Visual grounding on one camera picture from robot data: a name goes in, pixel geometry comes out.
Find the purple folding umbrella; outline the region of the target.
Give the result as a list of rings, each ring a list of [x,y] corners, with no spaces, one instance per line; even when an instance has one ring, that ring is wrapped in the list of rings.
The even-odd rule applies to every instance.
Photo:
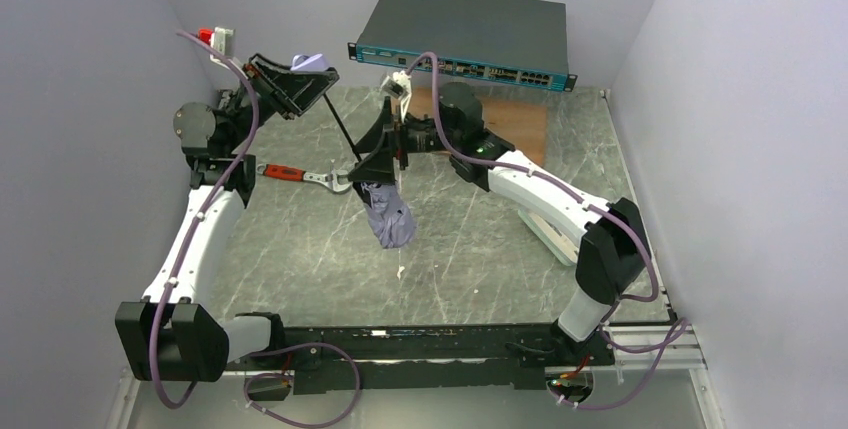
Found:
[[[330,65],[324,55],[320,53],[295,55],[291,63],[291,69],[300,72],[323,71],[329,69],[329,67]],[[411,97],[408,100],[400,101],[401,120],[408,113]],[[335,106],[330,101],[329,96],[324,95],[323,98],[352,154],[359,162],[359,157],[354,153],[355,143]],[[409,206],[402,200],[396,185],[353,183],[352,188],[362,200],[366,209],[368,224],[383,249],[401,248],[413,239],[417,230],[417,223]]]

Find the mint green umbrella case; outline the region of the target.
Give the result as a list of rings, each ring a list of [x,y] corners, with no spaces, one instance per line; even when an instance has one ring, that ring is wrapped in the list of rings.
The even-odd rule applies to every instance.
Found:
[[[585,230],[562,232],[536,213],[525,209],[519,209],[517,213],[523,223],[541,240],[560,263],[571,267],[577,265],[579,247],[582,237],[585,235]]]

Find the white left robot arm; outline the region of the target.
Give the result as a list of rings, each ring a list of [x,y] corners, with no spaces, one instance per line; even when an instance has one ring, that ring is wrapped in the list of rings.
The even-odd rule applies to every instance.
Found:
[[[228,364],[281,349],[285,329],[269,312],[242,313],[219,323],[205,304],[236,222],[257,176],[253,155],[237,155],[254,123],[273,115],[294,119],[339,79],[321,54],[280,65],[256,54],[243,66],[256,91],[252,109],[244,87],[222,92],[216,106],[190,102],[173,118],[190,168],[188,204],[175,241],[137,302],[120,304],[115,325],[133,375],[144,381],[215,382]]]

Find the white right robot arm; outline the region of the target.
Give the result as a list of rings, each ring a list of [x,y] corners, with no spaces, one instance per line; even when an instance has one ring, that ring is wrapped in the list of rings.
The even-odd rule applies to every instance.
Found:
[[[463,181],[516,203],[550,248],[571,250],[577,287],[553,331],[570,343],[588,340],[650,264],[638,207],[581,192],[533,163],[489,129],[482,101],[466,84],[435,89],[432,112],[422,118],[408,112],[412,88],[401,74],[385,78],[381,90],[380,113],[355,144],[361,159],[349,174],[380,245],[403,247],[417,231],[396,172],[411,153],[444,152]]]

